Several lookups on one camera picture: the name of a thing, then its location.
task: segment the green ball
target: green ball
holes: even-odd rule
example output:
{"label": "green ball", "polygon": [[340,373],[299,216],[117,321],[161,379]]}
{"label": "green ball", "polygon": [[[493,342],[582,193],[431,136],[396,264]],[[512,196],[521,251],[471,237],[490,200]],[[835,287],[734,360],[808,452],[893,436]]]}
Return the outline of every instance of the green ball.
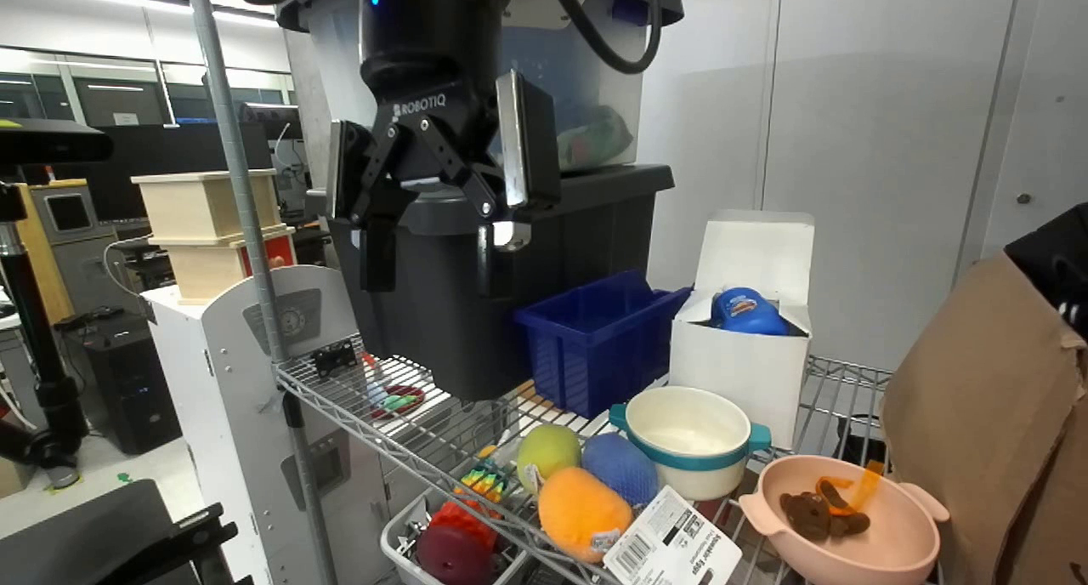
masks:
{"label": "green ball", "polygon": [[552,473],[578,465],[581,458],[582,446],[574,431],[555,423],[541,423],[526,435],[518,448],[518,480],[532,494],[540,494],[541,485]]}

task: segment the floor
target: floor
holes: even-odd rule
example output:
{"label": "floor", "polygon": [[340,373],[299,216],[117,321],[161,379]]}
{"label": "floor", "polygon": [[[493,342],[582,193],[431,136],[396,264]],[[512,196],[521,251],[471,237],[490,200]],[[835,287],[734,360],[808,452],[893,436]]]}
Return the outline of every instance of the floor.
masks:
{"label": "floor", "polygon": [[183,438],[129,458],[112,443],[90,435],[79,449],[79,468],[82,480],[65,489],[50,490],[46,473],[39,470],[26,489],[0,498],[0,538],[145,477],[159,485],[175,521],[205,507]]}

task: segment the barcode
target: barcode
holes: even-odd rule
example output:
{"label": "barcode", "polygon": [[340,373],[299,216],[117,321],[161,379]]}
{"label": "barcode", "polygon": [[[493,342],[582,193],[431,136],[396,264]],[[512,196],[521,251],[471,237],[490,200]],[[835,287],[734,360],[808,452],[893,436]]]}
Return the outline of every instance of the barcode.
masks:
{"label": "barcode", "polygon": [[653,550],[654,548],[650,546],[650,543],[642,538],[641,535],[638,533],[631,533],[631,539],[623,546],[623,550],[620,551],[616,561],[623,567],[623,570],[626,570],[631,577],[634,577],[639,573],[639,569],[642,568],[642,564],[646,562],[646,558],[650,557],[650,552]]}

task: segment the wire shelf rack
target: wire shelf rack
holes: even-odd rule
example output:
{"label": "wire shelf rack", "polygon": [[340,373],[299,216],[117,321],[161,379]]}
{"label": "wire shelf rack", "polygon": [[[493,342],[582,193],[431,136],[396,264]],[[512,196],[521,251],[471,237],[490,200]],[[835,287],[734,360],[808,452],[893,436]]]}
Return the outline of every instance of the wire shelf rack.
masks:
{"label": "wire shelf rack", "polygon": [[[363,345],[358,334],[351,340],[362,356]],[[331,376],[319,376],[309,357],[295,357],[277,365],[276,374],[281,386],[302,402],[413,477],[473,512],[502,536],[571,582],[618,584],[614,574],[603,567],[570,558],[551,545],[541,531],[535,502],[520,487],[517,477],[510,477],[503,500],[492,502],[466,489],[452,474],[486,446],[502,448],[540,423],[558,423],[574,430],[582,438],[615,431],[606,413],[586,420],[560,411],[536,396],[532,383],[522,384],[497,400],[461,402],[436,387],[426,369],[403,357],[381,361],[361,357],[358,365]],[[880,422],[874,414],[878,412],[889,378],[890,373],[877,369],[812,357],[802,388],[794,449],[770,449],[754,455],[749,464],[751,473],[757,473],[774,458],[795,452],[833,456],[863,465],[868,458],[883,460]],[[423,402],[403,413],[387,413],[382,408],[385,394],[381,388],[393,384],[423,391]],[[449,402],[456,407],[432,407]],[[772,547],[765,545],[765,539],[746,525],[737,497],[734,493],[722,500],[697,505],[697,509],[722,527],[744,551],[744,560],[729,582],[737,585],[803,583],[775,555]],[[465,500],[470,498],[484,510],[469,507]]]}

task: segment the computer tower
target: computer tower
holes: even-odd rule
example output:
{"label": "computer tower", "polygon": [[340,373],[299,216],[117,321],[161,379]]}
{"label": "computer tower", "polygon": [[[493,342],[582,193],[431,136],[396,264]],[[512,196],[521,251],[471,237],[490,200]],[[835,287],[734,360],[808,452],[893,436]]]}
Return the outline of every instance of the computer tower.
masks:
{"label": "computer tower", "polygon": [[67,329],[64,356],[95,431],[138,456],[182,435],[147,321],[121,313]]}

